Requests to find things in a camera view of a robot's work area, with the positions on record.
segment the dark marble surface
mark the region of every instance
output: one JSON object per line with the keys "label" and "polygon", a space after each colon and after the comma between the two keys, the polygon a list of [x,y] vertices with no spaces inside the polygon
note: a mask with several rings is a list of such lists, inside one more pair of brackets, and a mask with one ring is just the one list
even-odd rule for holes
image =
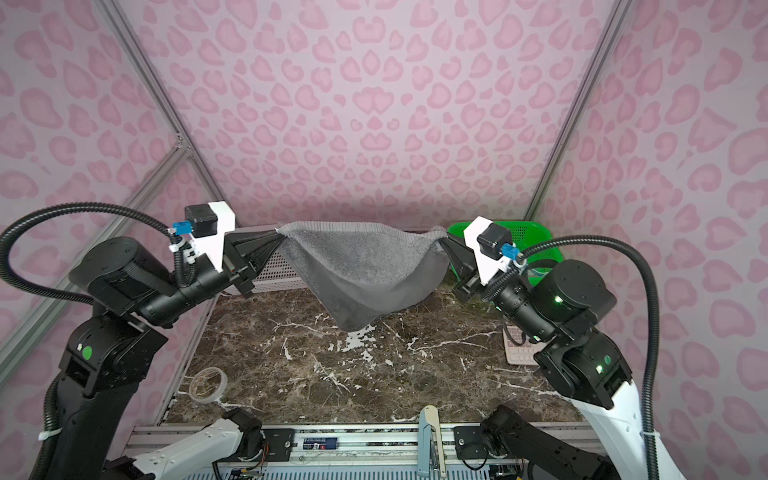
{"label": "dark marble surface", "polygon": [[[404,422],[428,404],[441,422],[478,422],[502,402],[529,422],[581,420],[536,367],[506,363],[498,314],[450,289],[357,333],[339,331],[308,289],[222,296],[167,422],[212,422],[234,406],[265,423]],[[186,391],[208,366],[229,383],[200,405]]]}

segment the towel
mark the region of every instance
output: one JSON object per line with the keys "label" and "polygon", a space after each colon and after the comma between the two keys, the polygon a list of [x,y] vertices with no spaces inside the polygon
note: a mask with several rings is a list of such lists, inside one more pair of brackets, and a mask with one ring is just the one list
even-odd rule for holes
{"label": "towel", "polygon": [[279,252],[336,325],[354,332],[376,317],[424,300],[442,281],[449,259],[443,230],[408,233],[380,223],[293,222]]}

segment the wire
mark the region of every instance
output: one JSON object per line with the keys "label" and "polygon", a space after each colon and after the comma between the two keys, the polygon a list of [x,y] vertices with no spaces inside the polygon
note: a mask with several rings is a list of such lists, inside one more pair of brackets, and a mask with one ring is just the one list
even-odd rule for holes
{"label": "wire", "polygon": [[266,457],[270,454],[270,444],[269,442],[264,442],[264,449],[263,453],[261,454],[261,463],[259,463],[259,473],[261,473],[261,466],[264,465],[264,461],[266,460]]}
{"label": "wire", "polygon": [[[485,450],[485,458],[483,459],[482,463],[476,467],[471,466],[467,463],[466,460],[464,460],[463,452],[468,447],[482,447],[483,450]],[[490,452],[488,451],[488,447],[483,445],[482,443],[469,443],[467,445],[464,445],[461,450],[459,450],[456,454],[456,456],[464,463],[464,465],[472,470],[473,472],[477,472],[480,468],[485,467],[485,463],[488,461],[488,457],[491,456]]]}
{"label": "wire", "polygon": [[221,478],[221,472],[219,472],[219,461],[216,460],[215,462],[211,463],[210,466],[214,467],[214,477],[216,480],[223,480]]}
{"label": "wire", "polygon": [[[69,214],[81,214],[91,212],[96,214],[114,214],[140,221],[149,227],[159,231],[171,241],[178,243],[181,237],[168,231],[168,226],[138,210],[123,207],[121,205],[103,204],[101,202],[76,202],[72,204],[54,205],[53,207],[43,208],[26,215],[12,223],[5,231],[0,234],[0,279],[23,292],[29,292],[33,295],[47,296],[59,300],[69,300],[72,302],[81,302],[92,305],[94,299],[84,293],[68,292],[66,290],[57,290],[47,286],[38,285],[19,276],[11,267],[11,248],[16,240],[19,239],[27,230],[35,225]],[[174,265],[176,267],[176,284],[179,287],[189,286],[186,276],[188,268],[184,265],[184,255],[181,251],[174,253]]]}
{"label": "wire", "polygon": [[[47,432],[59,429],[58,381],[60,378],[61,375],[56,375],[56,378],[53,379],[53,382],[51,382],[51,385],[45,392],[45,399],[43,400],[43,429]],[[51,460],[53,460],[57,444],[58,435],[53,435],[43,440],[40,452],[38,453],[38,459],[35,461],[35,467],[29,476],[29,480],[45,478],[48,469],[51,467]]]}
{"label": "wire", "polygon": [[512,277],[517,274],[518,274],[518,271],[514,268],[510,268],[509,270],[504,272],[494,283],[491,283],[491,285],[485,288],[485,291],[480,296],[480,300],[482,300],[483,302],[491,302],[492,300],[494,300],[502,292],[502,290],[507,286],[507,283],[509,283],[509,280],[511,280]]}
{"label": "wire", "polygon": [[502,314],[502,329],[504,329],[504,336],[507,337],[507,340],[512,342],[513,345],[515,345],[515,346],[524,346],[525,345],[525,340],[528,338],[525,335],[525,332],[521,332],[521,336],[520,336],[521,342],[520,343],[518,343],[517,340],[512,338],[512,334],[509,332],[509,325],[507,324],[507,317],[506,317],[506,315],[504,313]]}
{"label": "wire", "polygon": [[598,245],[610,247],[623,253],[635,264],[645,287],[648,308],[648,349],[646,353],[645,372],[643,375],[643,390],[640,395],[640,409],[643,419],[643,435],[645,444],[645,461],[649,480],[659,479],[659,465],[656,456],[656,437],[654,434],[654,380],[659,360],[659,293],[656,288],[654,272],[643,255],[631,245],[611,237],[602,235],[571,235],[554,238],[526,248],[521,252],[523,258],[530,257],[543,250],[565,245]]}

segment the green plastic basket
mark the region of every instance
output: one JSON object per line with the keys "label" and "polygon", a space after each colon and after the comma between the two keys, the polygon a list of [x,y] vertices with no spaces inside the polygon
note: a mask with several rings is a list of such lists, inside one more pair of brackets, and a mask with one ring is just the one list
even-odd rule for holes
{"label": "green plastic basket", "polygon": [[[452,233],[458,237],[464,237],[464,229],[469,226],[471,222],[458,222],[448,227],[448,233]],[[526,249],[541,243],[544,240],[552,238],[552,233],[547,227],[537,222],[524,222],[524,221],[499,221],[496,222],[502,227],[507,228],[512,233],[512,241],[515,242],[520,250]],[[528,262],[533,262],[541,259],[551,259],[558,262],[563,261],[563,255],[560,253],[560,249],[551,248],[540,253],[536,253],[528,259]],[[531,285],[536,285],[541,281],[541,278],[549,271],[548,268],[541,268],[531,270],[529,278]]]}

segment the pink keyboard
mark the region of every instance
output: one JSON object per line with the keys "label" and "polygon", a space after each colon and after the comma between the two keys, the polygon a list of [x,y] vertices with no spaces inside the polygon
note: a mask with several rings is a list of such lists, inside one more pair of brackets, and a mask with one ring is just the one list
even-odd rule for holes
{"label": "pink keyboard", "polygon": [[[515,341],[522,341],[522,331],[518,327],[510,326],[509,333]],[[541,351],[546,346],[546,343],[536,343],[534,345],[527,340],[525,346],[516,346],[506,336],[504,337],[504,351],[507,354],[507,362],[510,365],[538,365],[533,360],[533,354]]]}

